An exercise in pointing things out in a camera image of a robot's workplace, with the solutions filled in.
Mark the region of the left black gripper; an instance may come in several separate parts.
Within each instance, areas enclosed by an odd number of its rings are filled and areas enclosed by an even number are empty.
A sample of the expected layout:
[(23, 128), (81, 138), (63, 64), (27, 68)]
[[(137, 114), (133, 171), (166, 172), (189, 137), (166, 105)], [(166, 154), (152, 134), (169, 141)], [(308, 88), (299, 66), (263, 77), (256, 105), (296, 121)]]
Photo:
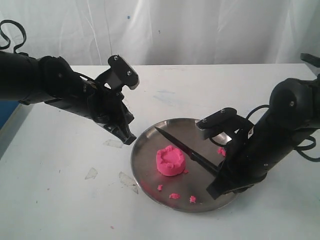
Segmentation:
[(121, 91), (109, 89), (95, 79), (72, 70), (62, 57), (45, 56), (37, 59), (40, 72), (40, 94), (37, 102), (74, 113), (101, 124), (124, 145), (137, 137), (130, 131), (134, 119), (123, 103)]

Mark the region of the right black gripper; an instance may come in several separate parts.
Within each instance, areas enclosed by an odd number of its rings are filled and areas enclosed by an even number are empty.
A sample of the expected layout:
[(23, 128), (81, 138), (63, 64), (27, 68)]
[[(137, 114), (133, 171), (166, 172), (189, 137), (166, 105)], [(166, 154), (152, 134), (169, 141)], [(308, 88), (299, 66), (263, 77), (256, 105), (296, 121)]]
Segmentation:
[(247, 136), (229, 141), (218, 176), (206, 191), (216, 200), (228, 193), (238, 194), (261, 182), (278, 162), (295, 150), (299, 154), (312, 149), (301, 146), (312, 141), (313, 82), (288, 78), (272, 90), (268, 109)]

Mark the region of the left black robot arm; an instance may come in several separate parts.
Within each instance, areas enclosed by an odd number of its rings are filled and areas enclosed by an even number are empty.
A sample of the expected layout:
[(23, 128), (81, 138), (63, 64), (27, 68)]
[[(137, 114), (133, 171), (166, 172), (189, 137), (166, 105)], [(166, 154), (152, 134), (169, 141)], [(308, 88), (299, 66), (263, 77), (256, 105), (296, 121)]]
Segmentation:
[(0, 98), (23, 105), (45, 103), (90, 119), (130, 145), (136, 139), (129, 128), (134, 116), (123, 103), (122, 88), (134, 90), (139, 76), (118, 54), (108, 64), (109, 69), (91, 79), (73, 71), (62, 57), (1, 52)]

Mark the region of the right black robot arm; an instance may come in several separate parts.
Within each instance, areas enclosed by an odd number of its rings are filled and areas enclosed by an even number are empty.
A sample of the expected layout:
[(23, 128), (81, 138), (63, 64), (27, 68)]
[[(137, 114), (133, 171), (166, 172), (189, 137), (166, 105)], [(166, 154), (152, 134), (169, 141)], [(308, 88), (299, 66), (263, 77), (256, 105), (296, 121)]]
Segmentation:
[(320, 128), (320, 79), (288, 78), (271, 92), (267, 111), (253, 124), (226, 107), (207, 117), (207, 137), (231, 137), (214, 181), (206, 188), (213, 199), (243, 192), (261, 182), (276, 164)]

